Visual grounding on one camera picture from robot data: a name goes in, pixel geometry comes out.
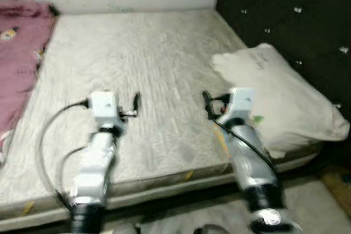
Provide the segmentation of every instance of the mattress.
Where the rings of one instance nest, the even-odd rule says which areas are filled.
[[[143,101],[140,116],[120,140],[110,209],[233,182],[224,150],[213,143],[201,91],[228,90],[212,70],[211,56],[244,47],[214,10],[61,16],[0,170],[0,230],[67,218],[39,179],[36,143],[53,114],[95,90],[115,91],[125,109],[137,91]],[[53,123],[44,140],[52,179],[61,159],[86,145],[94,131],[94,118],[80,108]],[[307,163],[318,149],[287,155],[279,169]],[[79,158],[66,163],[66,190]]]

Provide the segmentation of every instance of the floor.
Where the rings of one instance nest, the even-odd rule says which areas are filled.
[[[308,234],[350,234],[350,218],[340,208],[325,185],[315,177],[288,181],[286,202],[295,213],[296,220]],[[131,234],[130,222],[111,222],[104,234]],[[203,224],[213,223],[225,227],[230,233],[249,234],[247,213],[240,195],[234,194],[207,202],[160,211],[158,215],[144,218],[142,234],[188,234]]]

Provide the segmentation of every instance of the pillow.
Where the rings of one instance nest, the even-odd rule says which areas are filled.
[[[231,85],[254,88],[251,119],[273,158],[347,138],[348,121],[271,45],[214,55],[212,67]]]

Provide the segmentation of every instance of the black wall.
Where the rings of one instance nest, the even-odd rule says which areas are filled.
[[[273,44],[351,119],[351,0],[218,0],[217,10],[247,46]]]

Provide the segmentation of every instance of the bed frame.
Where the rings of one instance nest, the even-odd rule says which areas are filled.
[[[248,47],[262,42],[275,46],[350,121],[350,3],[350,0],[217,0],[216,10]],[[350,137],[333,144],[338,147],[324,147],[312,167],[342,156],[348,157],[347,163],[351,162]]]

